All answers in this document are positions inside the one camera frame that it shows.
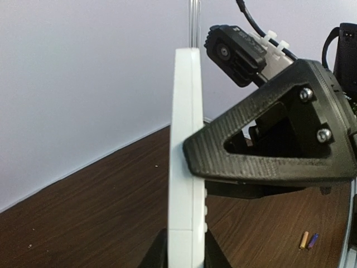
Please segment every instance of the camera lens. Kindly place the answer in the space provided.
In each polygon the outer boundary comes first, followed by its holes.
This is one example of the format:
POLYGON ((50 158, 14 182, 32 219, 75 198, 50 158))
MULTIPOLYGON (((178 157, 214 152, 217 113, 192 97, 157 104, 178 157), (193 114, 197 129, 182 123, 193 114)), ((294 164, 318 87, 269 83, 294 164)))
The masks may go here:
POLYGON ((230 59, 230 51, 229 48, 224 44, 218 44, 217 46, 217 54, 219 58, 222 60, 229 60, 230 59))

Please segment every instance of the wall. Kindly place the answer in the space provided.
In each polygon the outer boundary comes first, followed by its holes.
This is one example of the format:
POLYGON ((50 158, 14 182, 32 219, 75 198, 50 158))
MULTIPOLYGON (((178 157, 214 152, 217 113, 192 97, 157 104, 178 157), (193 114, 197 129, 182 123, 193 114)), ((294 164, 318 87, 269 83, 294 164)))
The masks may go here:
MULTIPOLYGON (((300 58, 321 61, 324 42, 330 31, 341 22, 357 23, 355 0, 246 0, 248 10, 262 29, 273 30, 290 44, 300 58)), ((201 9, 201 43, 212 25, 239 25, 252 32, 235 0, 205 1, 201 9)), ((204 90, 204 115, 216 118, 231 106, 240 102, 256 87, 238 88, 202 51, 202 76, 204 90)), ((333 67, 336 41, 329 49, 329 65, 333 67)))
POLYGON ((0 2, 0 210, 171 118, 186 0, 0 2))

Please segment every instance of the dark brown wooden surface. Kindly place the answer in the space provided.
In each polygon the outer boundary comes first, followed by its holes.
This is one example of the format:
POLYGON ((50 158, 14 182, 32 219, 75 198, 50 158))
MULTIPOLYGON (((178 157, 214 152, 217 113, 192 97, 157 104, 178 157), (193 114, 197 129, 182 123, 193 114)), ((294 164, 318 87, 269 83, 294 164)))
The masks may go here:
MULTIPOLYGON (((0 267, 135 268, 167 222, 168 135, 157 132, 0 214, 0 267)), ((234 268, 335 268, 348 201, 348 185, 328 196, 208 197, 207 222, 234 268), (320 234, 310 251, 298 249, 304 231, 320 234)))

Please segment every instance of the white plastic panel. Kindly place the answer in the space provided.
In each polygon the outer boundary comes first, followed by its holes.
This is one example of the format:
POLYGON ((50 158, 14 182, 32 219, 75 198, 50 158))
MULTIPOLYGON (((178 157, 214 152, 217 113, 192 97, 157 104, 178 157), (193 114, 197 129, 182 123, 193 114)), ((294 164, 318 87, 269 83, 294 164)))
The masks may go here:
POLYGON ((169 268, 203 268, 205 184, 187 167, 182 144, 203 127, 199 49, 178 49, 173 88, 168 211, 169 268))

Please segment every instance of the white backdrop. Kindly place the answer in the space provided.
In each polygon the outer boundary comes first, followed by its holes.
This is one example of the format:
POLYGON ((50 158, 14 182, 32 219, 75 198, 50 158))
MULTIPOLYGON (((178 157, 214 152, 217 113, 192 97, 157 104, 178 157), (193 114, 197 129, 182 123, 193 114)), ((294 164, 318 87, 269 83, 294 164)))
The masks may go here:
MULTIPOLYGON (((212 25, 238 25, 251 32, 235 0, 201 0, 201 44, 212 25)), ((321 61, 324 42, 330 31, 342 22, 357 23, 356 0, 245 0, 260 27, 278 34, 299 57, 321 61)), ((335 60, 336 41, 329 49, 329 66, 335 60)), ((214 119, 256 89, 254 85, 238 88, 202 49, 204 115, 214 119)))
POLYGON ((0 210, 169 124, 188 6, 0 1, 0 210))

